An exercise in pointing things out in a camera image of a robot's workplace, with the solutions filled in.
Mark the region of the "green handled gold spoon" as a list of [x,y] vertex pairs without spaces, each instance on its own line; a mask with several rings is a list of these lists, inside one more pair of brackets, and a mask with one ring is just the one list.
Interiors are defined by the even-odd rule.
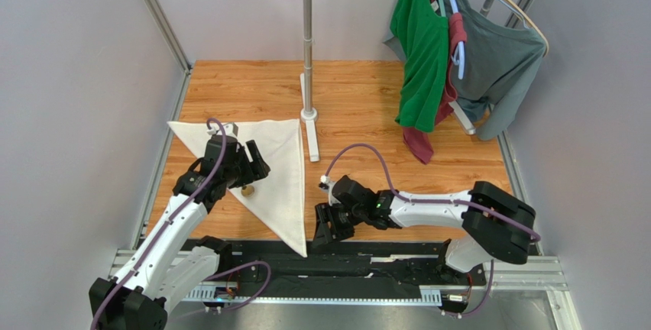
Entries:
[[255,194],[255,187],[252,185],[243,186],[241,188],[241,194],[246,198],[251,197]]

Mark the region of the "white cloth napkin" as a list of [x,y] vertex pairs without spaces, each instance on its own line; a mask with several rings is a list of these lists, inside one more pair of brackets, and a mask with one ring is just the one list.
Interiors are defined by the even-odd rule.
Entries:
[[[203,157],[207,141],[213,137],[207,134],[209,120],[204,124],[169,122],[173,133],[196,157]],[[164,218],[176,223],[185,219],[190,211],[203,205],[204,212],[225,195],[232,194],[246,209],[262,221],[289,248],[301,257],[306,257],[306,233],[304,229],[305,210],[305,161],[303,156],[303,139],[300,123],[296,119],[284,121],[253,121],[237,123],[237,141],[246,148],[246,142],[254,140],[264,161],[270,167],[265,179],[254,181],[255,194],[244,197],[241,188],[222,190],[202,188],[211,180],[220,160],[209,174],[207,180],[196,188],[195,161],[177,180],[173,195]]]

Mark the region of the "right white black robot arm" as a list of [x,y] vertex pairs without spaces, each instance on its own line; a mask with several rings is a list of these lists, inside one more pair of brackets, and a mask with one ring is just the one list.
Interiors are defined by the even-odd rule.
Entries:
[[313,249],[352,238],[360,224],[381,231],[457,228],[466,235],[444,243],[439,264],[445,270],[467,273],[490,260],[523,265],[530,244],[540,239],[533,229],[534,208],[485,181],[477,181],[470,190],[442,195],[373,191],[348,176],[335,182],[324,176],[319,186],[328,200],[315,207]]

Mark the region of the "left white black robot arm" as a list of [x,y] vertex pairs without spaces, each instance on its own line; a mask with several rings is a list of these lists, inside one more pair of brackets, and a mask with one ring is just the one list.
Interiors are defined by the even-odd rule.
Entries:
[[98,278],[89,290],[93,329],[163,329],[169,314],[204,280],[230,277],[232,244],[212,236],[200,239],[178,264],[175,258],[189,234],[228,190],[268,176],[256,142],[217,134],[203,157],[181,175],[165,212],[141,246],[111,278]]

